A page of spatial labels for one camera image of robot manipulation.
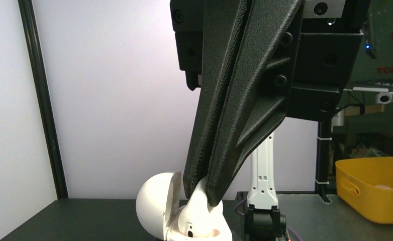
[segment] white backdrop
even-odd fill
[[[19,5],[0,0],[0,239],[56,199]]]
[[[134,198],[182,170],[199,91],[178,67],[169,0],[34,1],[70,197]],[[317,125],[275,134],[277,190],[314,189]],[[226,198],[247,190],[247,162]]]

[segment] black metal pole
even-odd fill
[[[318,193],[322,200],[330,202],[327,198],[328,182],[328,160],[330,159],[330,140],[331,137],[331,120],[318,122],[318,140],[317,140],[317,165],[315,180],[315,192]]]
[[[18,0],[18,2],[25,31],[26,43],[28,45],[29,59],[31,61],[32,74],[34,76],[38,105],[40,107],[41,120],[43,122],[43,129],[46,137],[57,198],[68,198],[68,190],[66,188],[62,160],[60,158],[59,143],[57,141],[53,111],[50,103],[46,72],[44,69],[43,56],[41,54],[40,39],[38,38],[37,24],[35,21],[32,1]]]

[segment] white cable tie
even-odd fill
[[[326,181],[326,182],[318,182],[318,181],[315,179],[315,182],[316,182],[317,184],[321,184],[321,185],[330,185],[330,182],[329,182],[329,181]]]
[[[328,138],[317,137],[317,139],[320,140],[320,141],[332,141],[333,140],[332,137],[328,137]]]

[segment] yellow basket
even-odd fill
[[[337,194],[362,216],[393,224],[393,157],[336,162]]]

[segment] black table surface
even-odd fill
[[[305,241],[393,240],[393,225],[372,223],[332,195],[278,195],[287,223]],[[224,201],[229,227],[242,234],[236,201]],[[140,225],[135,200],[61,199],[53,202],[2,240],[142,240],[154,241]]]

